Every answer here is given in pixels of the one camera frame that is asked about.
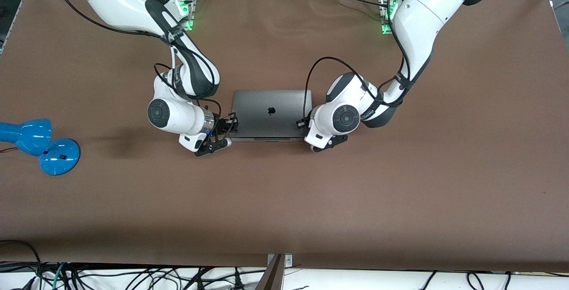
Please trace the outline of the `grey laptop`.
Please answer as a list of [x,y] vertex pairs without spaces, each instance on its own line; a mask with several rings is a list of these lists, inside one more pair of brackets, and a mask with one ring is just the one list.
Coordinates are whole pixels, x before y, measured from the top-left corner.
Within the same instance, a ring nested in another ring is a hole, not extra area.
[[238,126],[235,142],[303,141],[305,128],[297,122],[312,110],[312,93],[303,89],[234,91],[232,111]]

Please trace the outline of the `brown table cover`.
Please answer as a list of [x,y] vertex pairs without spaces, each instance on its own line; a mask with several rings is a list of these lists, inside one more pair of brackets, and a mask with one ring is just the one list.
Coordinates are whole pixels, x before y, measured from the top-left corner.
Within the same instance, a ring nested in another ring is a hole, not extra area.
[[23,0],[0,121],[81,148],[52,177],[0,154],[0,239],[44,261],[569,270],[569,53],[548,0],[461,7],[390,123],[321,153],[238,142],[195,157],[147,116],[161,41]]

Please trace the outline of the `blue desk lamp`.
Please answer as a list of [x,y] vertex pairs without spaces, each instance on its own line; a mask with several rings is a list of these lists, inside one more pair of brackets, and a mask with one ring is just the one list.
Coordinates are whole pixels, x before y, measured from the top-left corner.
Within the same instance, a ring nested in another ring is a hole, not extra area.
[[37,118],[21,124],[0,122],[0,142],[14,146],[37,157],[40,170],[47,175],[64,175],[79,163],[81,150],[71,138],[52,138],[53,129],[48,118]]

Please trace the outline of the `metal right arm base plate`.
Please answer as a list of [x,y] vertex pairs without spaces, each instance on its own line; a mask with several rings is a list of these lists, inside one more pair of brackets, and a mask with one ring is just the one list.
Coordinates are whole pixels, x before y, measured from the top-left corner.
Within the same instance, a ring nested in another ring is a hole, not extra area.
[[197,0],[176,0],[179,23],[186,31],[192,31]]

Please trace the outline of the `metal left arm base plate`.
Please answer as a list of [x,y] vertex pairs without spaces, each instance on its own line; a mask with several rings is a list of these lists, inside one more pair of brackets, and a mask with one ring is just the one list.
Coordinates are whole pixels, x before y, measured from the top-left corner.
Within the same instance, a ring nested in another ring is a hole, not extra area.
[[391,21],[398,8],[398,0],[379,0],[379,4],[386,6],[386,8],[380,7],[382,33],[393,33]]

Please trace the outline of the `small metal bracket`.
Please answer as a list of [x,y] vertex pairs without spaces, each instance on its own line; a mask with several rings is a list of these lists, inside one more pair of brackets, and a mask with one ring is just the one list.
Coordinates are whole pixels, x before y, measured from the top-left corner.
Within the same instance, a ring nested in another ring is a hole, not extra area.
[[[269,266],[272,263],[272,260],[277,256],[278,254],[275,253],[269,253],[268,254],[268,262],[267,262],[267,266]],[[283,255],[283,261],[284,261],[284,267],[285,268],[291,268],[293,267],[293,254],[282,254]]]

